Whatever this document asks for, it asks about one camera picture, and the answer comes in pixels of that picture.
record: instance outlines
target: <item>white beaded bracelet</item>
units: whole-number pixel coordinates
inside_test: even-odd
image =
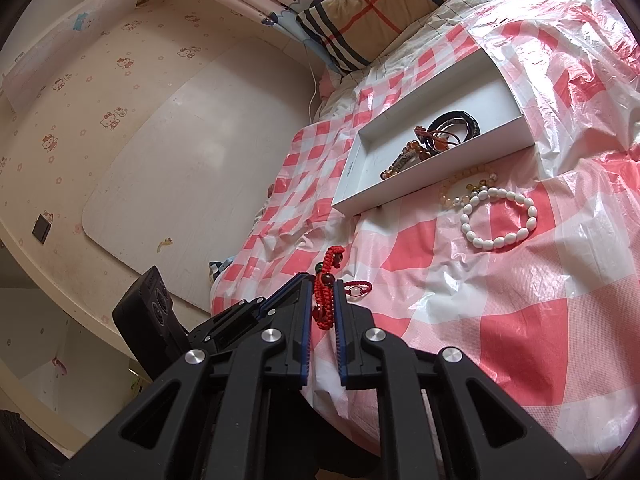
[[[504,236],[498,236],[495,240],[482,240],[482,238],[476,236],[476,233],[471,230],[471,225],[469,225],[469,215],[475,206],[489,197],[506,198],[507,200],[526,207],[529,214],[527,226],[519,229],[517,233],[507,233]],[[469,203],[462,208],[460,223],[462,224],[460,228],[466,236],[466,239],[469,240],[476,249],[491,251],[493,249],[500,249],[505,245],[521,242],[528,237],[529,233],[538,225],[538,210],[533,204],[533,200],[525,197],[522,193],[507,191],[504,188],[498,189],[497,187],[490,187],[487,190],[482,190],[477,196],[472,197]]]

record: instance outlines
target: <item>triangular cutout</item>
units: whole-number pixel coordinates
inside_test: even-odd
[[[158,443],[178,391],[178,381],[168,384],[123,428],[121,436],[146,449],[153,449]]]
[[[477,381],[466,382],[489,446],[497,448],[522,438],[524,428]]]

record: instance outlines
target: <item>white cable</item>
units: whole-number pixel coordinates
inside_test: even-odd
[[[311,101],[309,101],[309,124],[311,124],[314,121],[311,118],[311,104],[313,103],[314,99],[316,98],[316,94],[318,93],[318,83],[316,82],[316,74],[314,74],[314,69],[311,68],[311,60],[309,59],[309,51],[306,49],[306,45],[304,43],[302,45],[305,47],[306,62],[309,64],[309,70],[311,70],[311,75],[314,78],[314,94],[311,97]]]

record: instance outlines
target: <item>red string bracelet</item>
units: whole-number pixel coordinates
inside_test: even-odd
[[[312,315],[320,330],[329,330],[334,325],[334,282],[332,267],[340,268],[344,247],[337,245],[329,247],[324,254],[324,259],[316,265],[316,280],[314,282],[314,295],[316,306]],[[344,291],[351,297],[358,297],[371,292],[372,285],[369,282],[356,281],[344,284]]]

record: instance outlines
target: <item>white box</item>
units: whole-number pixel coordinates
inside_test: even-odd
[[[428,128],[437,117],[453,110],[473,116],[481,135],[391,178],[380,179],[380,173],[393,163],[407,142],[416,139],[416,126]],[[487,53],[479,49],[436,74],[360,129],[332,206],[344,215],[357,215],[533,143],[529,125],[509,86]]]

